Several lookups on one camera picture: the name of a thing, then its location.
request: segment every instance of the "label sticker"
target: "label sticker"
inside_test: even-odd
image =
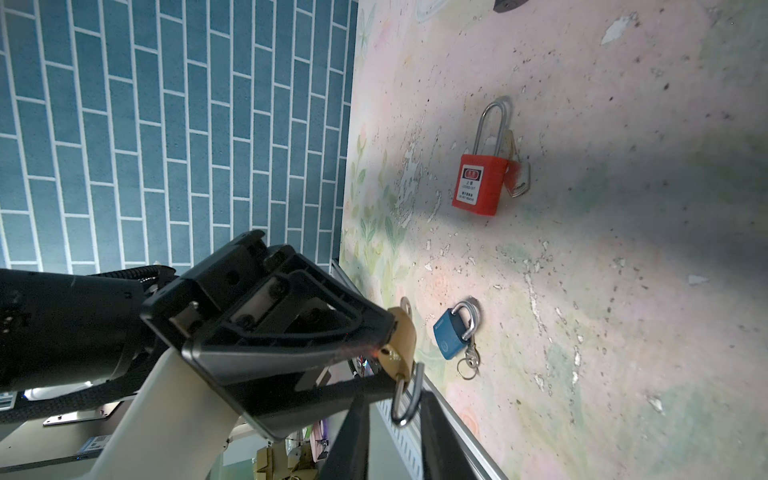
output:
[[[462,167],[462,177],[458,181],[456,200],[465,204],[477,205],[482,171],[483,167],[477,165],[464,165]]]

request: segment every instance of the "wall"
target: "wall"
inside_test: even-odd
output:
[[[328,264],[350,5],[5,0],[0,266],[184,271],[252,228]]]
[[[768,478],[768,2],[492,3],[360,2],[342,267],[509,478]],[[532,185],[480,217],[501,96]]]

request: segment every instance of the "padlock shackle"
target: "padlock shackle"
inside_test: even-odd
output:
[[[456,306],[451,309],[451,315],[455,315],[462,308],[466,308],[469,312],[469,326],[467,327],[467,330],[462,334],[462,340],[467,342],[472,338],[473,335],[475,335],[475,332],[480,326],[480,311],[474,303],[462,300],[461,302],[456,303]]]
[[[478,133],[475,135],[475,147],[472,148],[472,154],[477,155],[478,154],[478,148],[480,147],[480,136],[482,135],[482,126],[485,123],[485,116],[488,114],[489,111],[493,107],[498,107],[500,111],[502,111],[502,121],[498,126],[498,134],[496,134],[496,149],[493,152],[494,157],[498,157],[498,152],[502,150],[502,133],[504,133],[504,126],[507,124],[507,104],[505,104],[501,100],[494,100],[491,102],[491,104],[488,105],[488,107],[485,107],[485,110],[482,111],[482,115],[480,115],[480,122],[478,123]]]

